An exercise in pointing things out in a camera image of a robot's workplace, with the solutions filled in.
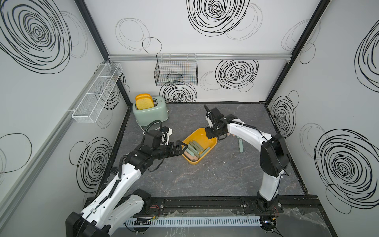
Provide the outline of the yellow storage box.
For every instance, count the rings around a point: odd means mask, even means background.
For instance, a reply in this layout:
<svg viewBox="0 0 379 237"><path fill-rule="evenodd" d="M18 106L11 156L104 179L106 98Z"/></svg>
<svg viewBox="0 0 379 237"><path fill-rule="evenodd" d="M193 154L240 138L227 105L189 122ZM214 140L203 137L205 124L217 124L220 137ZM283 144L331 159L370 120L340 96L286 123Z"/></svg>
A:
<svg viewBox="0 0 379 237"><path fill-rule="evenodd" d="M208 137L206 135L205 128L199 128L196 131L194 131L191 135L189 135L183 142L190 147L189 144L190 144L190 142L193 142L193 141L195 141L196 144L198 144L201 148L203 148L203 151L201 151L200 154L199 154L198 160L197 161L193 161L190 158L188 158L185 154L182 155L182 156L190 164L197 165L216 146L216 144L217 144L217 138L210 138L210 139L208 139Z"/></svg>

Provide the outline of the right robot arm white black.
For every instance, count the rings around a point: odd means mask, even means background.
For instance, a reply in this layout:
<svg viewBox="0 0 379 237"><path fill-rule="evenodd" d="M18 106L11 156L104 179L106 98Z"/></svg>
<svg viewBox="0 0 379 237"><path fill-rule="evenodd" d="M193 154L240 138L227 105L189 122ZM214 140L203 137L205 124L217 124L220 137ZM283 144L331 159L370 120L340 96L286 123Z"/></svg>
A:
<svg viewBox="0 0 379 237"><path fill-rule="evenodd" d="M260 152L260 167L263 171L262 184L257 194L257 203L262 209L270 208L278 196L280 180L287 173L291 162L286 141L280 134L271 135L260 131L234 115L223 116L214 112L206 113L207 138L235 135Z"/></svg>

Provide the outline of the light green fruit knife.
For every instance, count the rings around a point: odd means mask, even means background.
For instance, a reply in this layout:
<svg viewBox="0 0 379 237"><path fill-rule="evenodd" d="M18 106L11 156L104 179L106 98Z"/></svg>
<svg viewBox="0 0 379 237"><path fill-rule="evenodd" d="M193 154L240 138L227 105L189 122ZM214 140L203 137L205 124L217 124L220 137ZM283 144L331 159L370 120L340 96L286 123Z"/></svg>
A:
<svg viewBox="0 0 379 237"><path fill-rule="evenodd" d="M199 143L197 143L195 140L193 140L192 143L193 143L196 147L198 147L198 149L199 149L200 151L204 151L204 148L203 148Z"/></svg>

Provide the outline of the green handled fruit knife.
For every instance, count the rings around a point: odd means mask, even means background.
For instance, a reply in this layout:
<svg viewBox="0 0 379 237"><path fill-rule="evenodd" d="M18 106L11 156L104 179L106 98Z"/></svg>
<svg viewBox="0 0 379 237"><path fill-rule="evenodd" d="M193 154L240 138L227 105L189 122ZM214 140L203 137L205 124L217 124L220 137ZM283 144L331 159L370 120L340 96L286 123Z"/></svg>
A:
<svg viewBox="0 0 379 237"><path fill-rule="evenodd" d="M200 154L201 150L193 144L193 142L189 143L189 146L197 153Z"/></svg>

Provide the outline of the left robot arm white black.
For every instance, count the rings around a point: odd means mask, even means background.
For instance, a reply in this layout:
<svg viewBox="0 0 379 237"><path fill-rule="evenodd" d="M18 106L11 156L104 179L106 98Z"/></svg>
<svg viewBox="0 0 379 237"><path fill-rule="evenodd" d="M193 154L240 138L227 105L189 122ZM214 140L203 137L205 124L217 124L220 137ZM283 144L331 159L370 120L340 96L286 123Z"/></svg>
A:
<svg viewBox="0 0 379 237"><path fill-rule="evenodd" d="M141 143L122 156L118 172L106 188L81 213L72 212L66 219L68 237L110 237L126 219L150 210L151 195L141 189L121 203L130 187L153 165L155 160L181 156L188 145L178 140L170 142L172 130L155 120L159 129L147 127Z"/></svg>

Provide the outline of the mint knife crosswise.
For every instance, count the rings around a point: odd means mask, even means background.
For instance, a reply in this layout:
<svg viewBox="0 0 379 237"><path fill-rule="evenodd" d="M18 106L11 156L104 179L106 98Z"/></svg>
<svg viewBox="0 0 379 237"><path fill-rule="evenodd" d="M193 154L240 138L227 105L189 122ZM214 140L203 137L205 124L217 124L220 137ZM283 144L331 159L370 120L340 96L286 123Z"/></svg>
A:
<svg viewBox="0 0 379 237"><path fill-rule="evenodd" d="M206 148L201 154L200 158L203 158L210 151L210 147Z"/></svg>

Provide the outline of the mint knife lone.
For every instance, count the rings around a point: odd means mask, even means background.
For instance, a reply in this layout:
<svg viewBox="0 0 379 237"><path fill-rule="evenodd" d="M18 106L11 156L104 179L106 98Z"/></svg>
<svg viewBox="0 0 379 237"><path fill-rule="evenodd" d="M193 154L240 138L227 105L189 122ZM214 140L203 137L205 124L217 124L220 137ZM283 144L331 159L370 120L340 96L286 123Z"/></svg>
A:
<svg viewBox="0 0 379 237"><path fill-rule="evenodd" d="M243 148L243 141L242 141L242 139L238 140L238 146L239 146L239 152L243 153L244 148Z"/></svg>

